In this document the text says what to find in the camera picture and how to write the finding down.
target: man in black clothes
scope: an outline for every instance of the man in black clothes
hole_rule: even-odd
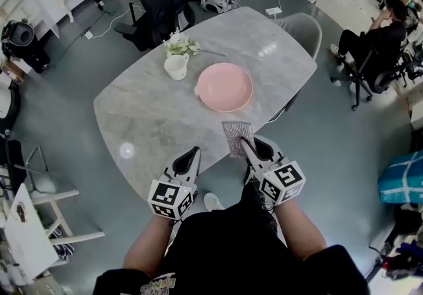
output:
[[[165,256],[172,226],[154,215],[126,253],[122,269],[96,281],[99,294],[369,294],[367,283],[342,246],[327,247],[294,200],[264,207],[258,181],[224,210],[208,193],[207,213],[189,216]]]
[[[398,61],[404,47],[406,46],[407,31],[404,25],[406,18],[406,7],[401,0],[386,0],[387,9],[381,11],[380,15],[371,24],[369,31],[359,37],[351,30],[344,30],[339,41],[339,48],[334,44],[330,45],[331,52],[338,60],[345,58],[347,52],[351,54],[359,67],[364,61],[372,45],[377,50],[377,63],[375,71],[392,68]],[[392,20],[389,26],[381,27],[385,20]],[[366,69],[370,69],[375,59],[373,56],[367,63]]]

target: mesh chair back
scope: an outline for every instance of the mesh chair back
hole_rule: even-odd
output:
[[[297,13],[279,20],[278,24],[316,59],[322,42],[322,29],[314,18],[305,13]]]
[[[144,18],[154,30],[153,37],[159,37],[161,40],[168,38],[169,34],[176,30],[179,14],[187,10],[192,12],[188,0],[141,0],[141,2],[146,10]]]

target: shelving unit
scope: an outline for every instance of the shelving unit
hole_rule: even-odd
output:
[[[10,20],[22,19],[33,25],[39,38],[49,29],[59,37],[59,28],[38,0],[0,0],[0,30]]]

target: power strip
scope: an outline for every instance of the power strip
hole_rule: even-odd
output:
[[[282,13],[281,8],[279,8],[279,7],[267,8],[266,9],[266,14],[269,15],[269,16],[270,15],[275,16],[276,14],[279,14],[279,13]]]

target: white box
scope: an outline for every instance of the white box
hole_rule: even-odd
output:
[[[190,187],[153,180],[147,201],[154,214],[179,220],[194,202],[194,193]]]
[[[296,161],[265,172],[260,191],[275,204],[281,204],[297,196],[305,184],[305,176]]]

